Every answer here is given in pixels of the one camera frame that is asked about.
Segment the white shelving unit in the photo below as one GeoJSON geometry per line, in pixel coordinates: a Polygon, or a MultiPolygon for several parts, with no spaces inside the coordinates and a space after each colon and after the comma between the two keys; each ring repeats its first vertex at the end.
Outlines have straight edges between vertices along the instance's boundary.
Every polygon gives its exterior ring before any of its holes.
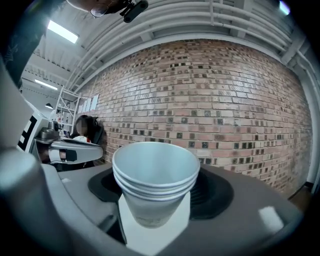
{"type": "Polygon", "coordinates": [[[70,134],[74,130],[75,118],[80,99],[81,94],[67,90],[63,86],[55,106],[55,120],[61,125],[61,129],[63,131],[68,131],[70,134]]]}

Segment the person's hair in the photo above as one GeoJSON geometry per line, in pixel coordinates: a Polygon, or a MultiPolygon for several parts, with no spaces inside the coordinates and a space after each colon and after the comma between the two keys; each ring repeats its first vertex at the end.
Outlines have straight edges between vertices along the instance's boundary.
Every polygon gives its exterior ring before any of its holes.
{"type": "Polygon", "coordinates": [[[86,134],[84,134],[84,136],[86,136],[91,142],[94,140],[95,137],[95,122],[96,119],[93,118],[92,116],[87,116],[87,115],[81,115],[79,116],[79,118],[76,120],[74,127],[73,127],[73,133],[71,134],[71,138],[75,138],[77,136],[80,136],[80,134],[77,131],[77,124],[79,122],[84,122],[86,124],[87,130],[86,130],[86,134]]]}

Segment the white wall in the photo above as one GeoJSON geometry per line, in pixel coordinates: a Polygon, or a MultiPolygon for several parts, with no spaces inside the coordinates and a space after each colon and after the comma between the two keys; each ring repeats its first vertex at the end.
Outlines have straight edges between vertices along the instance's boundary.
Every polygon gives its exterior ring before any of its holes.
{"type": "Polygon", "coordinates": [[[49,117],[52,109],[45,107],[46,104],[50,103],[52,107],[55,108],[58,101],[58,97],[54,98],[26,87],[22,87],[22,95],[47,118],[49,117]]]}

